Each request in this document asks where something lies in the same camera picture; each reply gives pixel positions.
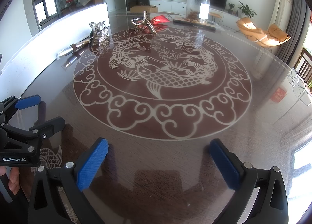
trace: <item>green plant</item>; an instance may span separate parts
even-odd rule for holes
[[[228,5],[230,6],[230,10],[235,7],[235,5],[233,3],[228,3]]]
[[[239,3],[241,5],[239,5],[239,7],[237,7],[238,9],[241,9],[241,12],[244,13],[246,16],[249,16],[250,18],[254,18],[255,15],[257,15],[257,13],[250,9],[248,4],[246,4],[246,6],[244,6],[244,4],[242,2],[239,1]]]

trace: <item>glass container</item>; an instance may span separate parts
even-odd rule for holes
[[[186,20],[205,24],[208,21],[210,0],[187,0]]]

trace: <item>metal screw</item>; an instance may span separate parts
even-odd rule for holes
[[[276,166],[273,166],[273,170],[274,170],[275,172],[280,172],[280,168],[279,168],[279,167],[276,167]]]
[[[71,168],[72,166],[74,166],[73,162],[68,162],[68,163],[65,164],[66,168]]]
[[[44,170],[44,166],[41,165],[41,166],[38,167],[38,171],[39,171],[39,172],[41,172],[41,171],[43,171],[43,170]]]
[[[252,164],[251,163],[244,163],[244,167],[245,168],[252,168]]]

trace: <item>glass table top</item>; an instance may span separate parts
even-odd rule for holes
[[[296,223],[312,201],[312,120],[311,105],[287,80],[290,68],[221,27],[169,22],[156,35],[135,32],[137,15],[110,14],[105,47],[48,66],[23,94],[44,103],[18,111],[11,125],[65,119],[65,129],[43,142],[47,168],[75,161],[98,137],[108,140],[109,153],[84,191],[106,224],[212,223],[234,193],[205,150],[214,138],[255,168],[280,168],[289,223]],[[21,168],[27,197],[36,169]]]

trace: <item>human hand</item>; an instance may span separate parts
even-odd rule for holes
[[[0,176],[3,176],[7,172],[6,167],[0,166]],[[10,178],[9,178],[9,189],[13,192],[14,195],[17,194],[18,190],[20,189],[19,185],[19,169],[18,167],[12,167],[10,171]]]

